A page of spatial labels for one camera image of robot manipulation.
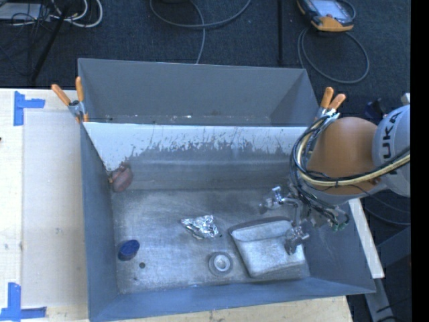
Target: blue tape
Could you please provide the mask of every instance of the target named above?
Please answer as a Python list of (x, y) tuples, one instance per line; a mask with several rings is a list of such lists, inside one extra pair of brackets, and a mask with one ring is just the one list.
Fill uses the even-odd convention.
[(25, 100), (25, 95), (15, 91), (15, 105), (13, 112), (13, 125), (24, 124), (24, 109), (42, 109), (45, 106), (43, 99)]
[(2, 308), (0, 321), (21, 322), (22, 319), (39, 319), (45, 317), (46, 307), (21, 309), (21, 286), (10, 282), (8, 284), (7, 308)]

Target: aluminum foil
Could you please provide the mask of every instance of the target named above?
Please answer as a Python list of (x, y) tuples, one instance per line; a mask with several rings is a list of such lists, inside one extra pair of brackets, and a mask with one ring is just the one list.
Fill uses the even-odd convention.
[(213, 238), (219, 235), (219, 229), (213, 223), (213, 216), (206, 215), (197, 218), (185, 218), (180, 222), (198, 239)]

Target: metal drain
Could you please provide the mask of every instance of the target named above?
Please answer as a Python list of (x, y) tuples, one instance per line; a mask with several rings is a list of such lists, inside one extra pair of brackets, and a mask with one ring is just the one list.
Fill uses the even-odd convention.
[(233, 259), (227, 253), (213, 253), (208, 261), (208, 268), (213, 274), (224, 276), (233, 269)]

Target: gray bin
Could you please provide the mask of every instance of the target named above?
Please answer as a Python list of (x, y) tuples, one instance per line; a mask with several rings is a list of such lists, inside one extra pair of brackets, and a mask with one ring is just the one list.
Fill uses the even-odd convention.
[[(80, 58), (78, 74), (89, 114), (80, 141), (91, 321), (375, 291), (353, 218), (338, 232), (304, 225), (298, 266), (257, 278), (230, 233), (290, 217), (283, 207), (262, 214), (260, 203), (286, 186), (292, 145), (318, 109), (304, 69)], [(133, 182), (113, 192), (108, 174), (122, 161)], [(214, 238), (180, 223), (204, 215)], [(121, 261), (129, 239), (140, 248)], [(209, 266), (219, 252), (233, 263), (222, 275)]]

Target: bin floor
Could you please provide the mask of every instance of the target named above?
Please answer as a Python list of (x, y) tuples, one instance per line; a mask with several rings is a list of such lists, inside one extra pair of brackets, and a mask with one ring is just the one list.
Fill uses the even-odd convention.
[[(112, 193), (115, 243), (136, 239), (137, 255), (128, 261), (117, 259), (117, 281), (122, 293), (186, 286), (255, 282), (240, 257), (228, 229), (267, 217), (290, 218), (286, 207), (261, 214), (259, 204), (269, 189), (200, 191), (130, 190)], [(181, 224), (181, 219), (212, 215), (219, 234), (198, 239)], [(226, 253), (232, 268), (214, 274), (210, 257)], [(302, 246), (286, 270), (271, 274), (270, 280), (291, 280), (309, 276)]]

